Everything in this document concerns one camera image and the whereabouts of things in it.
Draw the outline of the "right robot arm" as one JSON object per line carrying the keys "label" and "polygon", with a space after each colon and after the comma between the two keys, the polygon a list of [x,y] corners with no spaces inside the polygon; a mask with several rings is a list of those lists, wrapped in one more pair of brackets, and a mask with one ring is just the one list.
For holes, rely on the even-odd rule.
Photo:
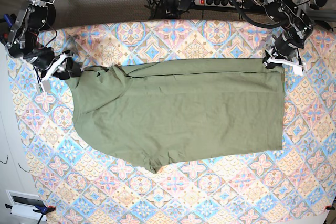
{"label": "right robot arm", "polygon": [[26,0],[16,16],[4,16],[9,32],[2,43],[12,58],[23,58],[32,65],[39,93],[50,90],[51,77],[68,80],[81,75],[81,66],[73,60],[70,50],[56,55],[51,47],[39,42],[39,32],[52,29],[56,14],[53,3],[54,0]]}

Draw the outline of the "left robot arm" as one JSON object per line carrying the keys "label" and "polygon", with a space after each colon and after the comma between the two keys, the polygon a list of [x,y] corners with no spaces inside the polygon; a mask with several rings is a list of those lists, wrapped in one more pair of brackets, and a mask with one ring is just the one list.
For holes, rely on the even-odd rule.
{"label": "left robot arm", "polygon": [[249,18],[244,9],[236,0],[231,0],[232,5],[250,24],[264,29],[281,27],[283,32],[273,38],[273,43],[265,49],[263,64],[267,69],[287,65],[292,67],[297,76],[303,76],[306,64],[302,62],[299,50],[304,48],[306,40],[313,32],[313,21],[292,0],[251,0],[262,7],[273,24],[258,23]]}

